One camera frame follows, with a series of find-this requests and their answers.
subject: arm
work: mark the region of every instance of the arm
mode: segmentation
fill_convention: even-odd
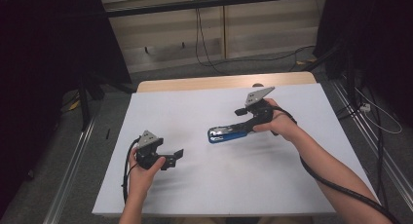
[[[133,148],[130,153],[130,168],[137,164],[134,154],[137,148]],[[146,194],[152,185],[156,172],[162,167],[165,158],[161,157],[148,170],[139,166],[134,167],[130,173],[130,190],[124,211],[121,216],[120,224],[140,224],[142,218],[142,207]]]
[[[266,100],[271,105],[278,106],[272,99]],[[282,135],[296,147],[304,162],[319,176],[377,202],[364,182],[352,170],[326,152],[286,115],[276,110],[273,116],[272,122],[257,125],[254,130],[274,131]],[[391,223],[389,219],[372,207],[319,182],[318,185],[347,223]]]

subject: person's left hand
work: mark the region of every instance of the person's left hand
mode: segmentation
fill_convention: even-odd
[[[137,164],[136,158],[134,157],[136,151],[136,147],[131,149],[129,155],[130,168]],[[142,168],[139,165],[131,169],[128,199],[139,199],[143,203],[156,172],[164,165],[165,160],[165,157],[159,158],[150,169]]]

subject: white tabletop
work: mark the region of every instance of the white tabletop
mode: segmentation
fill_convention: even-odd
[[[176,168],[157,173],[144,214],[158,216],[315,215],[334,212],[295,148],[269,132],[210,144],[207,130],[246,121],[237,117],[257,88],[135,93],[93,213],[119,216],[122,177],[131,143],[145,130],[164,138],[159,154],[184,149]],[[373,191],[320,84],[276,87],[268,94],[326,151]]]

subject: metal frame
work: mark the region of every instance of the metal frame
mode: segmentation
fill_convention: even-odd
[[[349,105],[349,107],[347,108],[348,112],[353,113],[355,109],[347,100],[348,94],[343,85],[340,82],[332,82],[332,86],[343,104]],[[370,127],[365,118],[360,114],[360,111],[356,112],[356,114],[353,116],[353,120],[355,121],[358,129],[364,136],[373,153],[376,155],[376,157],[378,157],[378,147],[376,144],[378,136],[376,135],[374,130]],[[410,183],[408,178],[406,178],[406,176],[397,166],[386,149],[384,150],[383,156],[383,168],[385,169],[389,178],[392,180],[394,186],[397,188],[400,196],[404,199],[410,210],[413,211],[413,185]]]
[[[172,12],[172,11],[181,11],[181,10],[190,10],[190,9],[201,9],[201,8],[210,8],[210,7],[221,7],[221,6],[231,6],[239,4],[248,4],[248,3],[259,3],[259,2],[270,2],[270,1],[281,1],[281,0],[199,0],[199,1],[186,1],[178,3],[168,3],[147,7],[131,7],[123,9],[114,9],[107,10],[104,13],[89,13],[82,16],[66,16],[66,18],[118,18],[118,17],[127,17],[134,15],[145,15],[161,12]]]
[[[86,129],[80,135],[79,141],[75,148],[75,152],[73,153],[67,170],[62,178],[62,181],[60,182],[60,185],[58,186],[58,190],[55,194],[52,204],[49,207],[43,224],[57,224],[61,217],[64,205],[66,204],[66,200],[69,197],[70,190],[75,180],[78,167],[81,163],[85,148],[88,146],[89,139],[91,138],[96,116],[98,115],[98,112],[100,110],[100,105],[101,103],[97,106],[95,113],[89,121]]]

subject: gray floor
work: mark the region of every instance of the gray floor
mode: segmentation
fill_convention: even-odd
[[[286,72],[294,64],[294,56],[267,61],[255,59],[271,59],[287,54],[253,56],[243,61],[223,63],[215,68],[228,75]],[[311,49],[305,50],[298,54],[297,57],[298,60],[310,58]],[[131,75],[133,80],[131,86],[136,88],[141,81],[145,80],[220,75],[222,74],[216,72],[211,67],[192,64],[163,70],[133,73]],[[316,70],[315,76],[324,88],[332,108],[339,110],[344,107],[344,103],[333,87],[333,82],[336,81],[328,81],[322,69]],[[125,93],[120,93],[111,87],[104,87],[104,89],[106,96],[103,101],[90,101],[93,113],[96,114],[93,133],[89,138],[88,145],[85,147],[75,179],[69,188],[70,193],[64,200],[64,206],[58,223],[118,222],[117,218],[103,218],[91,214],[100,183],[106,172],[130,101],[130,96]],[[68,93],[65,98],[67,99],[72,95],[73,93]],[[380,106],[389,110],[385,102],[379,101],[379,103]],[[383,121],[384,127],[388,129],[395,128],[391,120],[384,118]],[[81,124],[82,116],[79,108],[61,115],[59,126],[50,141],[48,150],[34,169],[34,179],[26,181],[21,185],[15,199],[10,203],[9,209],[0,221],[1,224],[42,223],[45,220],[60,181],[75,151],[81,135]],[[341,124],[373,187],[375,187],[377,182],[377,160],[373,151],[368,146],[364,135],[357,127],[353,118],[344,119],[341,121]],[[401,134],[385,134],[385,146],[406,178],[411,182],[413,167],[409,163],[413,158],[413,149],[411,148],[413,130],[407,126],[403,127],[404,130]],[[386,187],[390,211],[401,223],[413,223],[412,210],[408,207],[385,172],[383,174],[383,181]],[[169,223],[169,220],[167,218],[146,218],[144,223]],[[315,223],[334,224],[343,222],[339,217],[331,215],[315,217]]]

